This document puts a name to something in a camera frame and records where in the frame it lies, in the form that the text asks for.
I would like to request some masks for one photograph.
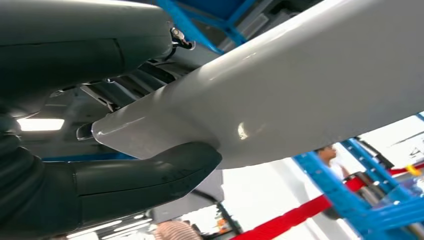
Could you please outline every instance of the person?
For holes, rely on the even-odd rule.
[[[201,240],[193,228],[181,220],[169,220],[157,225],[156,240]]]
[[[315,153],[340,180],[343,180],[349,176],[349,172],[346,170],[346,168],[339,162],[335,161],[335,158],[337,157],[337,151],[333,145],[318,148],[315,150]]]

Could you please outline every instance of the striped shirt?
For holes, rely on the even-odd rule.
[[[201,240],[191,226],[178,220],[159,223],[154,237],[156,240]]]

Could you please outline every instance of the man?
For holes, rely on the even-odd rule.
[[[189,224],[180,220],[159,223],[154,236],[156,240],[201,240]]]
[[[333,145],[318,148],[317,150],[315,150],[315,153],[340,180],[343,180],[347,176],[349,176],[349,172],[346,170],[346,168],[340,163],[334,161],[334,159],[337,157],[337,152]]]
[[[346,168],[335,161],[335,158],[337,157],[337,152],[333,145],[318,148],[317,150],[315,150],[315,153],[340,180],[343,180],[347,176],[349,176],[349,172],[346,170]],[[327,208],[322,213],[332,220],[337,220],[341,218],[333,207]]]

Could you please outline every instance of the ceiling light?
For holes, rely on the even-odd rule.
[[[99,240],[99,237],[94,231],[92,231],[83,235],[69,238],[69,240]]]
[[[110,239],[110,238],[113,238],[113,237],[119,236],[119,235],[124,234],[124,233],[128,233],[128,232],[131,232],[131,231],[134,231],[134,230],[137,230],[137,229],[141,229],[141,228],[147,227],[148,225],[149,225],[149,224],[148,224],[148,223],[146,223],[146,224],[143,224],[143,225],[140,225],[140,226],[135,226],[135,227],[132,227],[132,228],[127,229],[127,230],[124,230],[124,231],[119,231],[119,232],[117,232],[117,233],[114,233],[114,234],[110,234],[110,235],[104,236],[104,237],[102,237],[101,239]]]
[[[141,2],[130,2],[130,1],[118,1],[118,0],[76,0],[77,2],[88,3],[88,4],[101,4],[101,5],[116,5],[124,7],[143,7],[143,8],[154,8],[153,5],[145,4]]]
[[[88,233],[91,233],[91,232],[97,231],[97,230],[99,230],[99,229],[104,229],[104,228],[111,227],[111,226],[113,226],[113,225],[117,225],[117,224],[120,224],[120,223],[122,223],[122,220],[113,221],[113,222],[106,223],[106,224],[103,224],[103,225],[100,225],[100,226],[96,226],[96,227],[93,227],[93,228],[89,228],[89,229],[84,230],[84,231],[79,231],[79,232],[76,232],[76,233],[72,233],[72,234],[70,234],[70,235],[67,235],[66,237],[67,237],[68,239],[75,238],[75,237],[77,237],[77,236],[84,235],[84,234],[88,234]]]
[[[53,118],[23,118],[17,121],[22,131],[56,131],[62,128],[65,120]]]
[[[152,220],[152,219],[151,219],[151,218],[149,218],[149,219],[146,219],[146,220],[143,220],[143,221],[137,221],[137,222],[134,222],[134,223],[128,224],[128,225],[126,225],[126,226],[118,227],[117,229],[115,229],[115,230],[113,230],[113,231],[114,231],[114,232],[119,232],[119,231],[122,231],[122,230],[125,230],[125,229],[129,229],[129,228],[132,228],[132,227],[137,226],[137,225],[140,225],[140,224],[148,223],[148,222],[150,222],[151,220]]]

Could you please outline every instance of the fluorescent light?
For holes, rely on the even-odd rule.
[[[133,234],[136,234],[136,233],[137,233],[137,230],[129,231],[129,232],[126,232],[126,233],[122,233],[121,235],[117,235],[117,236],[115,236],[115,237],[111,238],[110,240],[113,240],[113,239],[120,239],[120,238],[122,238],[122,237],[129,236],[129,235],[133,235]]]
[[[129,229],[129,228],[132,228],[132,227],[137,226],[137,225],[140,225],[140,224],[148,223],[148,222],[150,222],[151,220],[152,220],[152,219],[151,219],[151,218],[149,218],[149,219],[146,219],[146,220],[143,220],[143,221],[137,221],[137,222],[134,222],[134,223],[131,223],[131,224],[128,224],[128,225],[122,226],[122,227],[118,227],[117,229],[115,229],[115,230],[113,230],[113,231],[114,231],[114,232],[119,232],[119,231],[122,231],[122,230],[125,230],[125,229]]]
[[[24,118],[17,121],[22,131],[56,131],[62,128],[65,120],[53,118]]]
[[[70,234],[70,235],[67,235],[66,237],[67,237],[68,239],[75,238],[75,237],[77,237],[77,236],[84,235],[84,234],[88,234],[88,233],[91,233],[91,232],[97,231],[97,230],[99,230],[99,229],[104,229],[104,228],[111,227],[111,226],[113,226],[113,225],[117,225],[117,224],[120,224],[120,223],[122,223],[122,220],[113,221],[113,222],[106,223],[106,224],[103,224],[103,225],[100,225],[100,226],[96,226],[96,227],[93,227],[93,228],[89,228],[89,229],[84,230],[84,231],[79,231],[79,232],[76,232],[76,233],[72,233],[72,234]]]
[[[99,240],[99,237],[94,231],[92,231],[84,235],[79,235],[79,236],[70,238],[69,240]]]
[[[124,233],[128,233],[128,232],[131,232],[131,231],[134,231],[134,230],[137,230],[137,229],[144,228],[144,227],[146,227],[146,226],[148,226],[148,225],[149,225],[149,224],[148,224],[148,223],[146,223],[146,224],[143,224],[143,225],[140,225],[140,226],[135,226],[135,227],[132,227],[132,228],[127,229],[127,230],[124,230],[124,231],[119,231],[119,232],[117,232],[117,233],[114,233],[114,234],[110,234],[110,235],[104,236],[104,237],[102,237],[101,239],[110,239],[110,238],[113,238],[113,237],[119,236],[119,235],[124,234]]]
[[[141,2],[130,2],[130,1],[117,1],[117,0],[76,0],[77,2],[88,3],[88,4],[102,4],[102,5],[116,5],[124,7],[143,7],[143,8],[154,8],[155,6],[145,4]]]

